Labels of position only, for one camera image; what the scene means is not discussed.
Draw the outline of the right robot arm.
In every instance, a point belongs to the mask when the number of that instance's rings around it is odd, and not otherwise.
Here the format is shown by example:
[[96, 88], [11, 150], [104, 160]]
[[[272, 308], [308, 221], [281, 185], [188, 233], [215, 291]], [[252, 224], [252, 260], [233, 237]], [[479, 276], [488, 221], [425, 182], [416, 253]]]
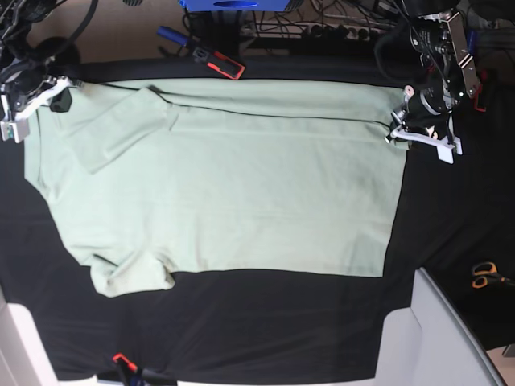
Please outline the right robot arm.
[[30, 133], [29, 118], [42, 106], [67, 112], [72, 104], [70, 90], [81, 82], [52, 74], [54, 62], [72, 48], [91, 23], [98, 2], [91, 1], [84, 19], [67, 38], [53, 46], [31, 47], [27, 36], [34, 24], [58, 7], [58, 1], [1, 2], [1, 139], [22, 142]]

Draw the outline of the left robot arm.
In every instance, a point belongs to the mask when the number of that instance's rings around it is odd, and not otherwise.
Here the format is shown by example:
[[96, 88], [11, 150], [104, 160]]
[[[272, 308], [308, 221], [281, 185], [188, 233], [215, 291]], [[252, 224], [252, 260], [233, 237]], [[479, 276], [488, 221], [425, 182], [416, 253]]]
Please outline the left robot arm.
[[477, 102], [483, 87], [469, 50], [464, 18], [457, 1], [394, 1], [398, 25], [379, 38], [374, 55], [380, 71], [391, 80], [382, 52], [405, 31], [419, 54], [424, 74], [403, 80], [402, 103], [391, 112], [388, 143], [431, 146], [438, 159], [452, 164], [463, 153], [455, 134], [453, 113], [465, 100]]

